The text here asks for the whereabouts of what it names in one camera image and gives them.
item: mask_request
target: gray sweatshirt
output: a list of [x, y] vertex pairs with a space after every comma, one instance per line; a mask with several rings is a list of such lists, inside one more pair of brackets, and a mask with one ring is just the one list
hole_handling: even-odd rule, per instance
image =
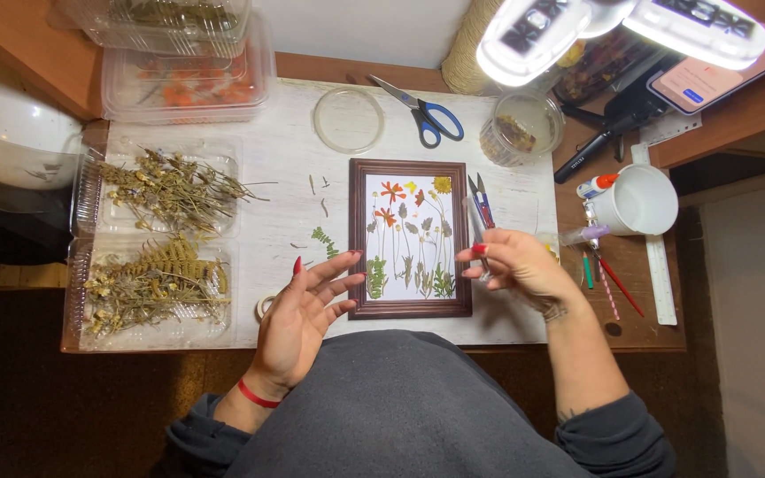
[[167, 428], [153, 476], [662, 477], [663, 429], [633, 392], [569, 419], [556, 444], [454, 344], [427, 332], [324, 341], [309, 374], [254, 435], [206, 394]]

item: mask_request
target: sleeve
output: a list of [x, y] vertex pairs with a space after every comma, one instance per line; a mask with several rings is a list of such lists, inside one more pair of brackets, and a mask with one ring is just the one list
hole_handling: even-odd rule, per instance
[[214, 417], [222, 396], [205, 394], [188, 414], [167, 427], [164, 453], [149, 476], [223, 476], [251, 435]]
[[599, 478], [665, 478], [676, 472], [672, 444], [633, 392], [569, 419], [557, 427], [555, 439]]

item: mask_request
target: blue-handled scissors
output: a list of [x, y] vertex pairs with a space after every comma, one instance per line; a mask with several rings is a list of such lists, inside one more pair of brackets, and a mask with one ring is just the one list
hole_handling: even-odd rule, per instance
[[[447, 108], [443, 107], [441, 104], [427, 103], [424, 100], [413, 98], [409, 95], [409, 93], [395, 88], [390, 83], [382, 81], [373, 75], [369, 75], [369, 77], [371, 80], [376, 81], [377, 84], [380, 85], [384, 90], [391, 93], [392, 96], [402, 101], [403, 104], [409, 106], [409, 108], [412, 110], [412, 116], [415, 118], [415, 123], [418, 125], [418, 136], [421, 139], [421, 144], [424, 145], [425, 148], [432, 149], [437, 147], [439, 143], [441, 143], [441, 135], [447, 136], [454, 141], [462, 141], [462, 138], [465, 137], [465, 132], [462, 130], [462, 124], [459, 123], [459, 120], [456, 119], [456, 116], [453, 116], [453, 113], [449, 112]], [[448, 119], [453, 122], [453, 125], [456, 126], [456, 131], [459, 133], [454, 135], [448, 131], [446, 127], [442, 126], [442, 124], [436, 121], [433, 115], [430, 114], [430, 112], [433, 111], [440, 112], [447, 116]], [[424, 131], [429, 131], [433, 136], [435, 136], [434, 143], [427, 142], [427, 140], [424, 138]]]

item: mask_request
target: white ruler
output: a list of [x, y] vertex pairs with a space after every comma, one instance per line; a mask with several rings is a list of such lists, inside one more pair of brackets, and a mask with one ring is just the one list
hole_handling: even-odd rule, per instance
[[[631, 146], [634, 163], [651, 164], [648, 145]], [[665, 261], [665, 245], [662, 235], [645, 235], [645, 247], [648, 249], [651, 285], [654, 303], [657, 306], [657, 322], [661, 325], [677, 325], [675, 299], [672, 296], [672, 281], [669, 279], [669, 265]]]

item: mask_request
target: phone screen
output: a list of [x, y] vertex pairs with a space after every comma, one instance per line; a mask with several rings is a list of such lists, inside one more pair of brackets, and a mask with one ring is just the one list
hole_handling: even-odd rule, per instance
[[765, 51], [745, 70], [734, 71], [687, 58], [649, 83], [649, 90], [684, 114], [704, 109], [765, 73]]

